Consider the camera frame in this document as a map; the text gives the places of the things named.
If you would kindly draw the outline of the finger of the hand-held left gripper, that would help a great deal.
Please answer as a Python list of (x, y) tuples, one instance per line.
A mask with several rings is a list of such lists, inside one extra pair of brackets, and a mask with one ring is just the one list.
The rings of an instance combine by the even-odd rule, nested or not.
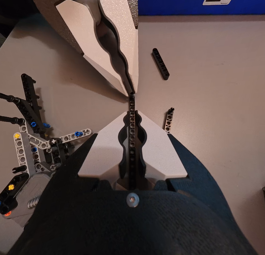
[(104, 17), (115, 30), (118, 52), (125, 64), (126, 76), (131, 92), (137, 93), (138, 65), (138, 30), (135, 28), (128, 0), (99, 0)]
[(83, 51), (83, 57), (119, 92), (128, 97), (120, 74), (112, 66), (111, 56), (96, 35), (95, 19), (88, 6), (65, 0), (56, 9)]

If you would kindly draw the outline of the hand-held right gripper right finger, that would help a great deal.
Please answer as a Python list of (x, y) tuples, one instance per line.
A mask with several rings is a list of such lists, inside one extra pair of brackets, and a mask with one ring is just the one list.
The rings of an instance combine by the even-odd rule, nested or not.
[(169, 135), (146, 115), (135, 112), (140, 189), (153, 189), (159, 180), (186, 178), (187, 171)]

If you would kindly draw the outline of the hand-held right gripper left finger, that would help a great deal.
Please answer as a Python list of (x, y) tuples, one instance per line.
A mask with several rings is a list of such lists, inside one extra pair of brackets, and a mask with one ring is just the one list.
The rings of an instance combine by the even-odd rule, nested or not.
[(117, 181), (124, 178), (128, 168), (129, 112), (122, 113), (100, 130), (89, 150), (78, 176), (107, 180), (113, 189)]

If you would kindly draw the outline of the long black toy beam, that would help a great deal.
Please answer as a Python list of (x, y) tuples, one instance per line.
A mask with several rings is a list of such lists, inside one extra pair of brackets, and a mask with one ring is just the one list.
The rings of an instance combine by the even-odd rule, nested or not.
[(130, 93), (129, 98), (129, 189), (136, 188), (136, 151), (135, 151), (135, 97), (133, 92)]

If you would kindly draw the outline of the grey black toy motor assembly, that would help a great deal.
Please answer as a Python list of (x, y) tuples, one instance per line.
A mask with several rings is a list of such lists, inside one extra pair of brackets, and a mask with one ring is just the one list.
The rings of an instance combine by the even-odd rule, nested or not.
[(0, 213), (24, 227), (45, 187), (59, 167), (70, 157), (72, 141), (91, 136), (89, 128), (48, 138), (45, 133), (50, 125), (42, 122), (34, 84), (29, 75), (21, 75), (25, 99), (1, 93), (1, 99), (14, 103), (22, 118), (1, 116), (1, 121), (19, 125), (19, 132), (13, 135), (18, 167), (12, 169), (15, 176), (0, 194)]

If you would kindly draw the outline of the grey desk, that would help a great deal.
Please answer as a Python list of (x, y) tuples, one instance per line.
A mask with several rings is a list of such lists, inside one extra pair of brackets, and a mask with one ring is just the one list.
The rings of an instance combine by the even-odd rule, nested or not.
[[(140, 16), (136, 107), (171, 134), (219, 184), (241, 230), (264, 254), (264, 15)], [(157, 48), (170, 74), (152, 56)], [(1, 93), (24, 98), (35, 81), (51, 134), (98, 132), (128, 109), (41, 15), (20, 21), (1, 47)]]

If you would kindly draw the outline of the medium black toy beam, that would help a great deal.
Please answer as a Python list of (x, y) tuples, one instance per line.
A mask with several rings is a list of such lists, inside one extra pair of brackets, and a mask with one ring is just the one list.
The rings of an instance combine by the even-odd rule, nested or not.
[(172, 120), (173, 120), (173, 114), (174, 114), (174, 108), (171, 107), (167, 112), (166, 112), (166, 117), (165, 117), (165, 126), (164, 130), (167, 134), (170, 133), (171, 131), (171, 126), (172, 126)]

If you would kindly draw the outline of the blue plastic bin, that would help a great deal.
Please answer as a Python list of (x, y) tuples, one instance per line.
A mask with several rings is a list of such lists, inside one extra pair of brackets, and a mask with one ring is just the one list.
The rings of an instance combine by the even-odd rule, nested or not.
[(231, 0), (203, 5), (204, 0), (138, 0), (139, 15), (262, 15), (265, 0)]

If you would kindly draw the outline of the short black toy beam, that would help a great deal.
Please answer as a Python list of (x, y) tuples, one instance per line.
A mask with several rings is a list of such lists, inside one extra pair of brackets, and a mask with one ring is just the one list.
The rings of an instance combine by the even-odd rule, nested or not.
[(158, 69), (160, 71), (160, 74), (161, 74), (162, 78), (165, 81), (167, 81), (169, 79), (170, 74), (169, 74), (168, 69), (165, 66), (164, 61), (161, 58), (161, 55), (160, 55), (160, 53), (159, 53), (157, 48), (153, 48), (152, 56), (153, 56), (154, 61), (155, 61), (156, 65), (157, 65), (157, 67), (158, 67)]

